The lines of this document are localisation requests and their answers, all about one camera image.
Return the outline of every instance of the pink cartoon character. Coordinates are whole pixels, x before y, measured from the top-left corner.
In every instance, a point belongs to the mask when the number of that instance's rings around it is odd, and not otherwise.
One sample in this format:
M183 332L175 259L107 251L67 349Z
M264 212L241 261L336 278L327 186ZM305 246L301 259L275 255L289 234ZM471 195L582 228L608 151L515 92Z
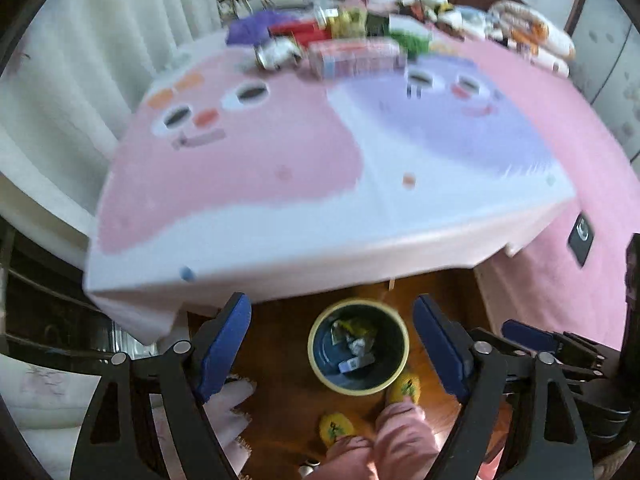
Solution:
M293 71L247 69L251 56L229 48L140 105L100 201L104 253L206 210L354 189L360 150L326 88Z

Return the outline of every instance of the yellow slipper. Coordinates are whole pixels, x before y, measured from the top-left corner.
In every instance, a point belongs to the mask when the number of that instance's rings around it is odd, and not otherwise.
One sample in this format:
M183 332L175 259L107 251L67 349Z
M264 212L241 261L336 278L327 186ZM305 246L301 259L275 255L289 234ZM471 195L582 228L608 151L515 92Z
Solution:
M411 397L414 404L420 400L420 377L408 370L398 375L386 390L386 405L404 402L405 397Z
M320 419L320 438L329 449L342 436L355 435L353 424L341 413L324 415Z

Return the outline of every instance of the blue dot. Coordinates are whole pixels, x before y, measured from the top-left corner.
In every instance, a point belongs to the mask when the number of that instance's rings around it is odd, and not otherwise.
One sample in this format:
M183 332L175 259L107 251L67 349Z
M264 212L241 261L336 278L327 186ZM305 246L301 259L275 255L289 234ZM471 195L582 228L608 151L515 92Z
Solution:
M183 267L180 269L180 277L185 282L194 282L196 279L196 275L189 267Z

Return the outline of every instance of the cartoon nose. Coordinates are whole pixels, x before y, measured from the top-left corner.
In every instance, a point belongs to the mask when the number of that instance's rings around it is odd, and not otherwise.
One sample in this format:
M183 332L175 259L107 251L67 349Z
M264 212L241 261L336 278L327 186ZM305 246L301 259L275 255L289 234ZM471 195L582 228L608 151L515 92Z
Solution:
M465 92L459 85L451 85L451 93L458 99L469 99L470 95Z
M215 108L203 110L193 118L193 124L197 128L207 128L215 123L220 117L220 113Z

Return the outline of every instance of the cartoon tablecloth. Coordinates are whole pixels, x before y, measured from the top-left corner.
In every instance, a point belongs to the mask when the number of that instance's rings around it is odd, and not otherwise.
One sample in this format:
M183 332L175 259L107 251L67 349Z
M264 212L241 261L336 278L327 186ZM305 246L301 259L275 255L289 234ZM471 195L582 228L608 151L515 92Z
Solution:
M260 72L224 32L188 46L113 161L87 293L150 343L236 290L263 301L517 252L574 190L529 119L540 110L510 98L541 90L498 88L513 54L469 43L333 82Z

